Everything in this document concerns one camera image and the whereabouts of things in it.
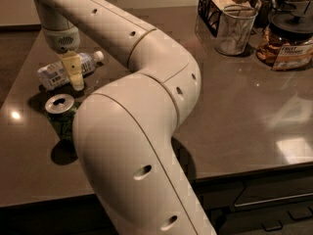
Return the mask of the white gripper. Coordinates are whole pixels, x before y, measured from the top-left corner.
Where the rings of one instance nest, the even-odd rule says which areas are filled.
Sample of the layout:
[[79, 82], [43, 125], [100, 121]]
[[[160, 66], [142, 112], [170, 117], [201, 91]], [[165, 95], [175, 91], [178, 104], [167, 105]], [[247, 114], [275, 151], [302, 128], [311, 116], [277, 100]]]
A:
[[62, 55], [62, 64], [73, 89], [80, 91], [84, 88], [80, 56], [74, 52], [80, 45], [80, 35], [77, 27], [65, 30], [43, 29], [49, 47]]

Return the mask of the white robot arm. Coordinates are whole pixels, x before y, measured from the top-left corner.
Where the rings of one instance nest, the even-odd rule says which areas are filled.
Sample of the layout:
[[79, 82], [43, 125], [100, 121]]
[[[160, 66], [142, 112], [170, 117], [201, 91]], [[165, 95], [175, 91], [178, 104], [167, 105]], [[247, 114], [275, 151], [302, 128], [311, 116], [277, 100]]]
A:
[[171, 144], [201, 92], [197, 61], [155, 26], [105, 0], [35, 0], [130, 73], [88, 96], [73, 122], [76, 154], [118, 235], [217, 235]]

